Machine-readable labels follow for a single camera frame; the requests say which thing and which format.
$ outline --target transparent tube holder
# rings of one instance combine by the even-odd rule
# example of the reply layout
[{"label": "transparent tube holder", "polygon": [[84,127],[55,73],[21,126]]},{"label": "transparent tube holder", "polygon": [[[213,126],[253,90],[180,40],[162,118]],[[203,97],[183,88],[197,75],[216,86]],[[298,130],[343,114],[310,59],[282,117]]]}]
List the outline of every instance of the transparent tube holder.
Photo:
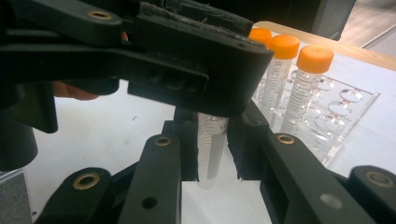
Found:
[{"label": "transparent tube holder", "polygon": [[[274,133],[280,132],[297,70],[297,66],[292,64],[279,107],[273,111],[275,119],[270,127]],[[299,131],[295,135],[324,166],[328,166],[348,134],[379,95],[378,92],[371,93],[324,74],[314,91],[308,113],[298,123]]]}]

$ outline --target tube cap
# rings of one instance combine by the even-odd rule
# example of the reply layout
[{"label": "tube cap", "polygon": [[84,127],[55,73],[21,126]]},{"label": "tube cap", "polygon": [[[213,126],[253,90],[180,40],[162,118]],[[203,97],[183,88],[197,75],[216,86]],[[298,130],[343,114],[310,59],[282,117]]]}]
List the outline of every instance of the tube cap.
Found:
[{"label": "tube cap", "polygon": [[306,46],[300,50],[297,67],[307,73],[322,74],[329,71],[334,54],[322,46]]},{"label": "tube cap", "polygon": [[260,42],[260,43],[264,44],[265,47],[269,48],[272,33],[270,30],[267,30],[264,28],[253,28],[250,30],[250,34],[248,35],[248,37],[251,40]]},{"label": "tube cap", "polygon": [[293,59],[297,56],[300,40],[292,35],[277,35],[271,39],[270,50],[274,58],[281,60]]}]

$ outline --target wooden edge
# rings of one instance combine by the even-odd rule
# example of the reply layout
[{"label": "wooden edge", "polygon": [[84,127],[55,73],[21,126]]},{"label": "wooden edge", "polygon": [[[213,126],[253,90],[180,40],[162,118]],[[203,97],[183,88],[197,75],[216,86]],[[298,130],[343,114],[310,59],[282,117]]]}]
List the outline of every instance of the wooden edge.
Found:
[{"label": "wooden edge", "polygon": [[334,53],[342,54],[350,58],[370,63],[380,67],[388,68],[396,71],[396,58],[386,54],[378,53],[368,49],[360,49],[354,46],[338,43],[337,41],[312,35],[303,31],[299,31],[287,26],[279,25],[270,21],[259,21],[254,24],[257,27],[268,29],[272,32],[285,35],[294,35],[302,42],[307,44],[321,45],[333,50]]}]

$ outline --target floor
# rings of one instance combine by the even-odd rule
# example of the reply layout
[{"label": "floor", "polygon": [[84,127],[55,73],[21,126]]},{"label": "floor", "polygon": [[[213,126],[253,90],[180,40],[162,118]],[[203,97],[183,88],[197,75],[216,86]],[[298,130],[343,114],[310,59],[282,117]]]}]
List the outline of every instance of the floor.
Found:
[{"label": "floor", "polygon": [[339,42],[396,57],[396,0],[357,0]]}]

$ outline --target centrifuge tube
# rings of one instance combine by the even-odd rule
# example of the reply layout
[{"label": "centrifuge tube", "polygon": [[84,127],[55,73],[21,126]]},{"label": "centrifuge tube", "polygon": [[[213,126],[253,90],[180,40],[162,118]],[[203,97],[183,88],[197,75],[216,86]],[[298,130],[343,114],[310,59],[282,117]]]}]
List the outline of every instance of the centrifuge tube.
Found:
[{"label": "centrifuge tube", "polygon": [[299,69],[280,129],[282,133],[296,135],[299,131],[299,123],[308,111],[321,76],[329,70],[332,57],[330,49],[320,46],[306,46],[300,50],[296,64]]},{"label": "centrifuge tube", "polygon": [[[264,44],[265,47],[269,48],[270,46],[270,41],[272,37],[272,33],[270,30],[264,29],[264,28],[253,28],[250,31],[250,34],[248,37],[251,40],[257,41],[261,44]],[[259,85],[257,86],[256,90],[254,91],[253,97],[251,98],[252,101],[260,107],[260,103],[262,102],[262,94],[264,91],[264,83],[265,83],[265,78],[262,77],[262,80],[260,81]]]},{"label": "centrifuge tube", "polygon": [[270,50],[274,52],[274,57],[268,65],[264,91],[259,97],[262,99],[260,111],[270,124],[276,119],[274,112],[282,100],[291,60],[297,56],[299,47],[300,40],[292,35],[277,35],[271,39]]},{"label": "centrifuge tube", "polygon": [[198,186],[211,189],[216,184],[228,119],[198,113]]}]

